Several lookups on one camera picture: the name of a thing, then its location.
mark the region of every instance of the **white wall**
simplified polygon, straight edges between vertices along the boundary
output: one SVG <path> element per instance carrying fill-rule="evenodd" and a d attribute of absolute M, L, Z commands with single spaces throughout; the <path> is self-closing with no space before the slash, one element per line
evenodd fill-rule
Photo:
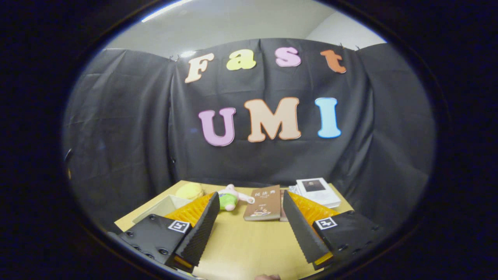
<path fill-rule="evenodd" d="M 385 43 L 385 40 L 354 19 L 335 12 L 319 24 L 307 37 L 308 40 L 340 45 L 357 50 Z"/>
<path fill-rule="evenodd" d="M 106 48 L 163 57 L 255 38 L 304 39 L 335 10 L 304 0 L 195 0 L 139 22 Z"/>

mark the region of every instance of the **plush toy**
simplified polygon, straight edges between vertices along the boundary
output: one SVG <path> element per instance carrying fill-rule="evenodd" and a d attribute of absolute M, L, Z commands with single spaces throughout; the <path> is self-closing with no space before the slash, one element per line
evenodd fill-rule
<path fill-rule="evenodd" d="M 220 210 L 234 210 L 239 200 L 246 201 L 249 204 L 254 203 L 254 197 L 237 192 L 233 184 L 230 184 L 225 189 L 218 191 L 218 194 L 220 196 Z"/>

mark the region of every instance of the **purple letter u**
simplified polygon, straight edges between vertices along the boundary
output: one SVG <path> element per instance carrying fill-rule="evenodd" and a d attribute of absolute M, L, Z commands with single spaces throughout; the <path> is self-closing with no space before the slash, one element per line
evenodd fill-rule
<path fill-rule="evenodd" d="M 220 110 L 220 115 L 223 116 L 223 120 L 225 121 L 225 135 L 218 136 L 215 134 L 213 125 L 215 111 L 207 110 L 199 113 L 199 118 L 202 121 L 202 132 L 204 133 L 204 138 L 209 144 L 213 146 L 227 146 L 233 142 L 235 138 L 234 114 L 235 108 L 232 107 Z"/>

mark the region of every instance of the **yellow ball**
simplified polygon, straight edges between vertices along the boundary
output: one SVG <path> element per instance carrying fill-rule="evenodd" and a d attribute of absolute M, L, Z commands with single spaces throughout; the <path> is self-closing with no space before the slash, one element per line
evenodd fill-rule
<path fill-rule="evenodd" d="M 177 191 L 175 196 L 194 200 L 204 195 L 201 184 L 199 183 L 187 183 L 181 186 Z"/>

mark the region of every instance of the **wrinkled black curtain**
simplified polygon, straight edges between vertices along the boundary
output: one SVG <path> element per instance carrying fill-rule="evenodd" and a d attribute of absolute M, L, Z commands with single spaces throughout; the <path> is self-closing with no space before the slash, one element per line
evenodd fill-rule
<path fill-rule="evenodd" d="M 294 47 L 302 62 L 279 67 L 274 52 Z M 230 71 L 229 54 L 250 49 L 256 66 Z M 321 51 L 342 56 L 347 71 L 332 71 Z M 213 53 L 202 78 L 186 84 L 190 58 L 101 52 L 76 84 L 64 121 L 64 148 L 73 189 L 106 229 L 178 180 L 238 186 L 290 185 L 323 177 L 355 210 L 385 226 L 409 214 L 431 170 L 435 122 L 422 85 L 388 44 L 353 51 L 299 39 L 261 39 L 198 51 Z M 299 98 L 296 140 L 247 140 L 244 102 L 263 99 L 274 112 L 284 97 Z M 336 98 L 341 135 L 323 139 L 315 99 Z M 234 107 L 235 140 L 206 142 L 198 113 Z"/>

